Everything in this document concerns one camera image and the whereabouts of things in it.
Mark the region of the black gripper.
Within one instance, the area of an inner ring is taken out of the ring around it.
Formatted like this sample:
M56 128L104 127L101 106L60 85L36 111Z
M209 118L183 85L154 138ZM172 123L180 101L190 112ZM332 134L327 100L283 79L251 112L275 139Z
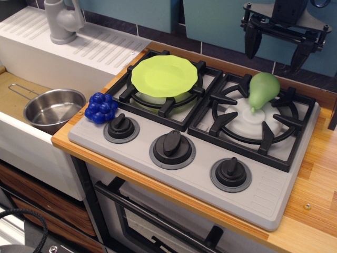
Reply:
M253 59L259 50L262 35L297 42L290 72L297 72L311 53L321 51L332 27L312 16L308 1L275 1L272 4L248 2L241 26L245 31L245 54Z

